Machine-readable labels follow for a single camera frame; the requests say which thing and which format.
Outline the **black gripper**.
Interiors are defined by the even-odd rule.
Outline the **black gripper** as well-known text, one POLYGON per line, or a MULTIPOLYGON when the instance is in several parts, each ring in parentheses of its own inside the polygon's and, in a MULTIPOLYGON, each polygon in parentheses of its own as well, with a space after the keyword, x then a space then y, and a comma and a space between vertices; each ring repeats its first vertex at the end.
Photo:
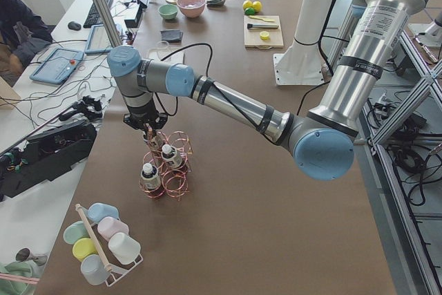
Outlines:
POLYGON ((145 144, 148 144, 148 129, 151 131, 151 147, 161 147, 161 137, 157 134, 156 130, 162 129, 168 120, 166 113, 156 113, 150 119, 149 114, 136 115, 134 113, 127 113, 124 115, 123 123, 127 124, 135 130, 142 130, 142 138, 145 144))

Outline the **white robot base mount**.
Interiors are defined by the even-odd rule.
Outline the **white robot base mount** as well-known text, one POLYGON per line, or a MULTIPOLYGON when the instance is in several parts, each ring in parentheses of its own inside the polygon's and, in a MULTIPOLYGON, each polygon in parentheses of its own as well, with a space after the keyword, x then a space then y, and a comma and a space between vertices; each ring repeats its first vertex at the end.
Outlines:
POLYGON ((318 53, 273 54, 273 69, 278 86, 317 86, 324 82, 324 61, 318 53))

